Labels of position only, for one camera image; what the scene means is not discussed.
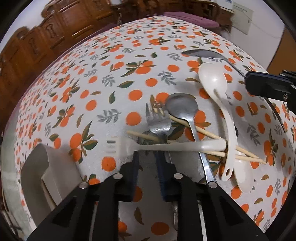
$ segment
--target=table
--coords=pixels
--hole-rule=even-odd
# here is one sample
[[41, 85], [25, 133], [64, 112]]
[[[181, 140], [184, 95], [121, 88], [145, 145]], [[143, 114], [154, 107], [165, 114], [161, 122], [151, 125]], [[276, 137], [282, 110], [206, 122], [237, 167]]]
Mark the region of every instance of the table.
[[[265, 70], [231, 42], [182, 20], [156, 16], [121, 25], [86, 40], [47, 68], [23, 97], [16, 128], [16, 178], [26, 157], [40, 142], [59, 148], [77, 162], [82, 178], [90, 184], [104, 181], [130, 161], [107, 152], [111, 136], [127, 136], [127, 130], [148, 130], [145, 104], [150, 98], [165, 102], [172, 93], [193, 95], [199, 105], [198, 126], [225, 136], [219, 108], [198, 81], [202, 61], [182, 55], [188, 49], [211, 49], [226, 56], [242, 72]], [[251, 163], [254, 187], [241, 193], [231, 178], [218, 177], [223, 165], [209, 156], [219, 185], [254, 222], [266, 231], [295, 178], [295, 115], [280, 101], [273, 101], [282, 117], [281, 129], [263, 98], [247, 93], [243, 79], [225, 62], [229, 107], [238, 130], [238, 143], [268, 164]], [[191, 140], [190, 131], [176, 127], [170, 139]], [[172, 153], [177, 170], [198, 182], [203, 177], [195, 153]], [[170, 203], [159, 192], [152, 153], [140, 156], [139, 180], [132, 203], [120, 203], [119, 232], [126, 240], [174, 240]], [[21, 204], [30, 218], [20, 190]]]

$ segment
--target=white wall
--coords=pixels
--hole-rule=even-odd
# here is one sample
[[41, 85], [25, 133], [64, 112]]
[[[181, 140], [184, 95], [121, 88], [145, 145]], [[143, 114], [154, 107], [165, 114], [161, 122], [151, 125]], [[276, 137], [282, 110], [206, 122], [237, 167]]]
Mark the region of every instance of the white wall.
[[231, 28], [230, 41], [251, 55], [265, 69], [271, 62], [284, 30], [284, 23], [263, 0], [234, 0], [254, 11], [248, 35]]
[[39, 25], [43, 17], [41, 11], [50, 0], [33, 0], [15, 19], [0, 43], [0, 52], [13, 33], [20, 27], [27, 26], [29, 29]]

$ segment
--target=screw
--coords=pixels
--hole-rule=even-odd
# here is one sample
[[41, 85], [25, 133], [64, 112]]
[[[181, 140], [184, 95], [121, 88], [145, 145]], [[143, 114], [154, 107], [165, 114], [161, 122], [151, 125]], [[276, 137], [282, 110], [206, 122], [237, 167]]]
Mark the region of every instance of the screw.
[[174, 174], [174, 178], [175, 179], [182, 179], [183, 178], [183, 175], [181, 173], [175, 173]]
[[209, 182], [209, 187], [210, 188], [216, 188], [217, 186], [218, 186], [217, 183], [215, 183], [215, 182]]
[[79, 188], [84, 189], [84, 188], [88, 188], [89, 184], [87, 182], [82, 182], [79, 184]]
[[123, 178], [123, 175], [122, 175], [121, 173], [115, 173], [115, 174], [113, 175], [113, 178], [114, 178], [114, 179], [121, 179], [121, 178]]

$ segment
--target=metal fork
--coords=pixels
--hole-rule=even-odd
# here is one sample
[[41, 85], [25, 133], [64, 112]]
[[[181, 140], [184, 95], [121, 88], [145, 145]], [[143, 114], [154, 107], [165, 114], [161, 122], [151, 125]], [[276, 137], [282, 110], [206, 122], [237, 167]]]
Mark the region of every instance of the metal fork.
[[[167, 108], [162, 103], [159, 105], [155, 105], [157, 109], [157, 113], [155, 113], [153, 105], [152, 113], [149, 111], [148, 104], [146, 103], [146, 120], [149, 126], [149, 130], [160, 137], [163, 144], [167, 143], [168, 141], [168, 132], [172, 126], [170, 116], [168, 113]], [[168, 151], [164, 151], [164, 156], [166, 162], [172, 163], [172, 159], [170, 157], [170, 153]], [[173, 215], [174, 215], [174, 229], [178, 230], [178, 203], [172, 202], [173, 206]]]

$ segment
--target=utensil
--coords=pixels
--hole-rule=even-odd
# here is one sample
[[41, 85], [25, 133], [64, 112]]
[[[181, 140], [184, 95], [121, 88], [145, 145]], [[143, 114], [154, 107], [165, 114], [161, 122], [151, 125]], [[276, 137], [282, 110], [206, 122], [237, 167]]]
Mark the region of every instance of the utensil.
[[171, 144], [140, 145], [128, 137], [112, 137], [107, 143], [120, 157], [132, 156], [134, 151], [160, 150], [160, 151], [223, 151], [226, 148], [225, 140], [205, 140], [199, 142], [175, 142]]
[[[188, 94], [175, 93], [170, 95], [165, 102], [169, 113], [176, 118], [186, 120], [190, 126], [195, 141], [199, 140], [198, 134], [195, 129], [194, 116], [198, 111], [196, 101]], [[207, 183], [216, 182], [210, 167], [209, 161], [204, 153], [198, 153], [202, 161]]]
[[[158, 139], [155, 136], [147, 135], [147, 134], [136, 132], [136, 131], [127, 131], [127, 134], [133, 135], [135, 137], [140, 137], [140, 138], [143, 138], [146, 140], [151, 140], [154, 142], [160, 142], [160, 139]], [[227, 153], [221, 152], [221, 151], [204, 151], [204, 153], [209, 154], [209, 155], [213, 155], [213, 156], [221, 156], [221, 157], [227, 156]], [[266, 165], [266, 162], [264, 160], [262, 160], [260, 158], [246, 156], [244, 153], [242, 153], [242, 155], [235, 155], [235, 159], [242, 160], [242, 161], [249, 161], [249, 162], [250, 161], [258, 162], [258, 163], [262, 163], [262, 164]]]
[[[174, 122], [177, 122], [177, 123], [180, 123], [180, 124], [182, 124], [182, 125], [184, 125], [184, 126], [186, 126], [186, 127], [189, 127], [188, 122], [185, 121], [185, 120], [178, 119], [178, 118], [176, 118], [176, 117], [174, 117], [174, 116], [172, 116], [172, 115], [170, 115], [170, 119], [171, 119], [172, 121], [174, 121]], [[207, 137], [210, 137], [210, 138], [213, 138], [213, 139], [216, 139], [216, 140], [218, 140], [218, 139], [223, 139], [222, 137], [217, 136], [217, 135], [215, 135], [215, 134], [213, 134], [213, 133], [211, 133], [211, 132], [209, 132], [209, 131], [207, 131], [207, 130], [204, 130], [203, 128], [200, 128], [199, 126], [195, 126], [195, 128], [196, 128], [197, 132], [202, 133], [202, 134], [204, 134], [204, 135], [207, 136]], [[242, 148], [242, 147], [240, 147], [240, 146], [236, 146], [236, 150], [239, 151], [239, 152], [244, 153], [244, 154], [247, 155], [247, 156], [250, 156], [250, 157], [253, 157], [253, 158], [257, 158], [257, 159], [260, 159], [260, 157], [256, 156], [256, 155], [253, 154], [252, 152], [249, 152], [248, 150], [246, 150], [246, 149], [244, 149], [244, 148]]]
[[[235, 67], [234, 64], [232, 64], [224, 55], [217, 53], [215, 51], [212, 50], [208, 50], [208, 49], [192, 49], [192, 50], [187, 50], [182, 52], [182, 54], [187, 54], [190, 56], [196, 56], [196, 57], [201, 57], [201, 58], [209, 58], [209, 59], [220, 59], [220, 60], [224, 60], [226, 61], [232, 68], [234, 68], [242, 77], [246, 77], [244, 73], [242, 73], [237, 67]], [[285, 127], [283, 124], [283, 121], [279, 115], [279, 113], [276, 111], [275, 107], [273, 106], [273, 104], [270, 102], [270, 100], [267, 97], [264, 97], [265, 101], [267, 102], [267, 104], [270, 106], [270, 108], [272, 109], [272, 111], [274, 112], [274, 114], [276, 115], [277, 119], [279, 120], [284, 133], [286, 133], [285, 131]]]
[[[167, 143], [168, 141], [168, 132], [172, 126], [172, 123], [170, 121], [170, 117], [168, 114], [168, 110], [164, 105], [161, 105], [162, 112], [159, 109], [159, 106], [154, 102], [151, 103], [151, 109], [152, 109], [152, 115], [150, 114], [148, 104], [146, 103], [145, 111], [146, 111], [146, 120], [149, 127], [149, 130], [160, 137], [161, 143]], [[153, 105], [156, 106], [157, 115], [154, 112]], [[172, 164], [172, 159], [170, 157], [170, 153], [168, 151], [163, 152], [164, 158], [166, 162], [169, 162]], [[173, 208], [173, 224], [174, 229], [178, 230], [178, 203], [172, 202], [172, 208]]]
[[235, 159], [235, 147], [237, 146], [237, 136], [235, 126], [233, 123], [232, 113], [226, 108], [227, 97], [227, 82], [223, 74], [222, 66], [218, 63], [203, 63], [198, 71], [200, 82], [208, 95], [220, 107], [226, 122], [227, 135], [228, 135], [228, 153], [225, 163], [225, 169], [221, 179], [228, 180], [234, 171], [237, 177], [237, 184], [242, 192], [251, 191], [254, 178], [252, 167], [249, 163]]
[[221, 109], [226, 122], [228, 135], [228, 152], [221, 180], [227, 181], [231, 177], [233, 172], [236, 154], [235, 147], [237, 146], [237, 136], [233, 119], [229, 111], [227, 110], [226, 105], [224, 104], [225, 100], [227, 100], [227, 81], [223, 75], [223, 69], [220, 64], [203, 63], [199, 67], [198, 76], [205, 91]]

